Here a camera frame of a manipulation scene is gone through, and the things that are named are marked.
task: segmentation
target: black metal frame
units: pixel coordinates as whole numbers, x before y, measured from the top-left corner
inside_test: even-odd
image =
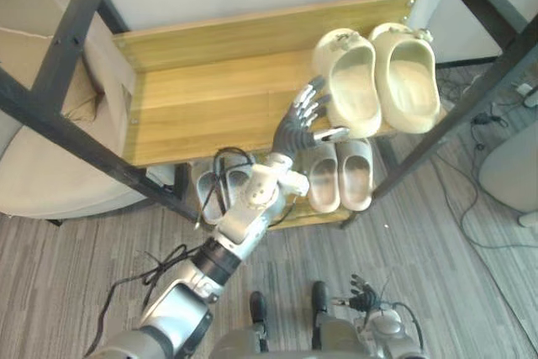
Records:
[[[460,124],[469,122],[501,88],[507,87],[538,57],[538,15],[527,23],[508,0],[462,1],[503,49],[503,54],[495,58],[492,66],[469,87],[462,100],[399,165],[389,167],[387,176],[373,192],[373,203],[428,160],[440,146],[441,140],[454,132]],[[352,213],[340,227],[349,226],[358,214]]]
[[[374,202],[398,185],[422,161],[430,158],[443,137],[468,121],[525,68],[533,55],[538,54],[538,16],[527,24],[508,0],[462,1],[503,49],[503,54],[483,77],[471,85],[465,97],[409,156],[390,170],[374,191]],[[128,30],[110,0],[71,0],[47,50],[32,92],[0,68],[0,109],[98,170],[194,222],[198,213],[186,205],[184,198],[188,185],[187,166],[178,167],[173,187],[160,187],[145,175],[144,169],[131,166],[61,115],[77,58],[82,53],[96,11],[114,34]],[[341,227],[352,223],[356,215],[353,213]]]
[[[127,29],[109,0],[70,0],[31,92],[0,67],[0,109],[98,170],[195,222],[198,212],[185,204],[184,190],[176,189],[173,193],[151,181],[145,169],[131,166],[61,115],[76,61],[96,11],[113,32]]]

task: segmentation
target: beige chair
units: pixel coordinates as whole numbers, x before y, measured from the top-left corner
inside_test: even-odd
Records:
[[[122,82],[113,71],[114,50],[108,48],[113,45],[106,45],[110,33],[103,26],[103,36],[96,40],[99,24],[103,23],[92,29],[94,41],[87,42],[87,64],[77,62],[62,113],[121,154],[129,101],[123,82],[128,81]],[[2,68],[30,88],[49,43],[50,38],[0,29]],[[152,167],[148,177],[160,185],[173,184],[173,168]],[[108,212],[144,198],[0,111],[0,212],[67,219]]]

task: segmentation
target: gray slipper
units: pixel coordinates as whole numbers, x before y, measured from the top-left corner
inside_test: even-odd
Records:
[[[323,214],[336,210],[340,193],[335,145],[326,143],[305,150],[301,153],[301,162],[310,183],[310,206]]]
[[[248,153],[248,156],[252,164],[256,163],[256,159],[252,154]],[[224,155],[221,161],[221,169],[226,170],[223,184],[224,196],[228,208],[231,208],[251,178],[252,165],[248,164],[249,161],[244,156],[232,153]]]
[[[336,145],[340,199],[349,210],[365,210],[372,202],[372,148],[366,139]]]
[[[191,179],[200,202],[200,209],[211,192],[211,197],[202,211],[203,218],[209,224],[217,224],[227,209],[224,199],[219,197],[223,194],[223,190],[220,182],[217,181],[217,175],[213,173],[213,157],[191,163]]]

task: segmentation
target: chair cushion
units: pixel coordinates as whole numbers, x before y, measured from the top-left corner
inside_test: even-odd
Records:
[[[0,28],[2,69],[30,89],[34,84],[51,38]],[[72,120],[95,119],[96,92],[79,58],[61,112]]]
[[[94,122],[76,124],[118,152],[119,136],[112,129],[106,100],[100,103]],[[68,218],[74,217],[71,212],[97,214],[143,198],[27,127],[14,136],[0,160],[0,211],[5,214]],[[111,206],[110,201],[123,203]],[[100,205],[97,211],[92,208]]]

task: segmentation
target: striped carpet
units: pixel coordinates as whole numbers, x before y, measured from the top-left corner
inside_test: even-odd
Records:
[[[469,70],[467,77],[456,73],[454,77],[464,77],[460,82],[469,81]],[[536,120],[535,111],[500,108],[508,111],[504,117],[509,127],[479,129],[487,149],[478,160]],[[418,138],[389,139],[393,158],[401,160]],[[469,172],[473,142],[468,126],[462,126],[439,153]],[[375,151],[377,183],[386,175],[385,164],[390,164],[384,157]],[[471,188],[448,166],[435,164],[460,213],[471,201]],[[515,212],[482,195],[466,226],[483,243],[538,245],[537,229],[519,227],[516,218]],[[81,357],[93,338],[109,285],[151,267],[143,251],[163,257],[177,244],[200,244],[204,236],[157,205],[67,220],[59,229],[44,220],[0,216],[0,357]],[[476,253],[446,207],[431,161],[361,214],[348,230],[316,225],[269,233],[214,306],[213,326],[196,357],[207,357],[220,336],[248,323],[247,299],[254,290],[261,290],[269,303],[270,349],[307,349],[312,282],[323,279],[334,295],[349,295],[353,272],[376,288],[389,279],[386,298],[414,309],[431,357],[535,357],[538,251]],[[170,271],[159,290],[173,278]],[[143,292],[139,282],[118,290],[105,338],[136,324]],[[344,309],[336,313],[353,318]],[[406,314],[403,317],[409,322]],[[413,335],[410,322],[409,330]]]

